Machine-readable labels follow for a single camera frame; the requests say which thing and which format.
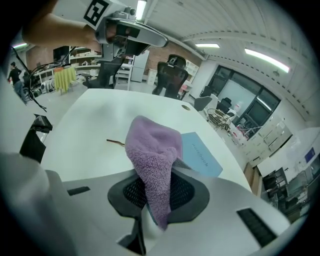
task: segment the blue notebook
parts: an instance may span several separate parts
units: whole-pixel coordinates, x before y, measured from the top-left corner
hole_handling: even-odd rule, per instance
[[[223,169],[197,133],[184,133],[181,137],[183,161],[202,175],[218,177]]]

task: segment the white refrigerator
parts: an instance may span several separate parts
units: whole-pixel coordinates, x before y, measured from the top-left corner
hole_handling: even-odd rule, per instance
[[[148,56],[148,50],[145,50],[144,53],[141,53],[139,56],[135,56],[132,67],[131,81],[142,82]]]

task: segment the yellow cloth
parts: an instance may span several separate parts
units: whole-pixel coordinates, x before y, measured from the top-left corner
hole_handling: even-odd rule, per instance
[[[73,67],[54,72],[54,86],[58,91],[59,89],[67,92],[69,84],[76,80],[76,70]]]

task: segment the white table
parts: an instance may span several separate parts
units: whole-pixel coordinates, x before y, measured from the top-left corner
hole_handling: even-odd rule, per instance
[[[191,110],[182,108],[182,104]],[[180,133],[196,132],[222,166],[220,178],[251,191],[236,159],[209,123],[187,102],[141,92],[88,89],[68,110],[48,138],[41,166],[63,182],[128,171],[125,148],[132,120],[145,116]]]

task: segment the white ceiling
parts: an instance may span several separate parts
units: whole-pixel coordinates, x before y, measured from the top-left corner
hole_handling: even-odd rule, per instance
[[[59,0],[54,13],[77,20],[76,17],[83,14],[83,6],[75,4],[75,1],[80,2]],[[121,2],[134,8],[137,6],[137,0]],[[295,22],[272,2],[147,0],[142,21],[202,58],[215,60],[241,72],[278,97],[287,98],[304,119],[320,116],[320,78],[316,57]],[[217,43],[220,48],[200,50],[196,43]],[[289,73],[247,55],[245,48],[286,64],[290,67]],[[274,71],[278,71],[279,76],[275,76]]]

